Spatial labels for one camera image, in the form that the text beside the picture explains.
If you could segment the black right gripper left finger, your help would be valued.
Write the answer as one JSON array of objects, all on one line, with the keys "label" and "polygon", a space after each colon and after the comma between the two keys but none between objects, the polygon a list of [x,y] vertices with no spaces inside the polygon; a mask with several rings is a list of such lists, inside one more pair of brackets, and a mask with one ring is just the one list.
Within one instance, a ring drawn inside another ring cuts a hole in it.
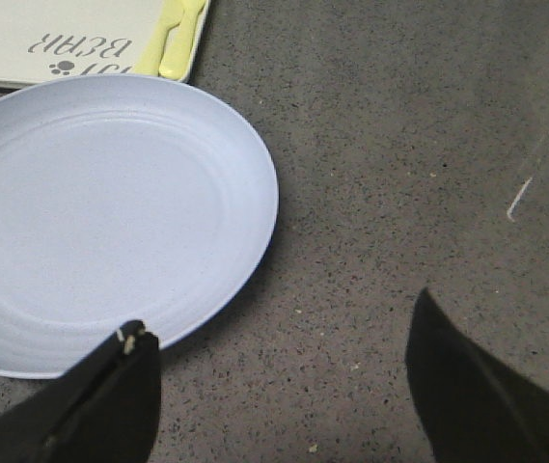
[{"label": "black right gripper left finger", "polygon": [[160,408],[158,338],[128,321],[0,415],[0,462],[146,462]]}]

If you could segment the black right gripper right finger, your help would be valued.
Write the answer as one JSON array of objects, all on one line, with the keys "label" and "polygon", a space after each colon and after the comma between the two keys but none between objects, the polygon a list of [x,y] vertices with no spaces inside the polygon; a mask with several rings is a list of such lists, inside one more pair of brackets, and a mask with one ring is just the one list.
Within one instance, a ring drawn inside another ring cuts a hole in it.
[{"label": "black right gripper right finger", "polygon": [[549,462],[549,392],[463,335],[427,289],[405,351],[413,403],[439,462]]}]

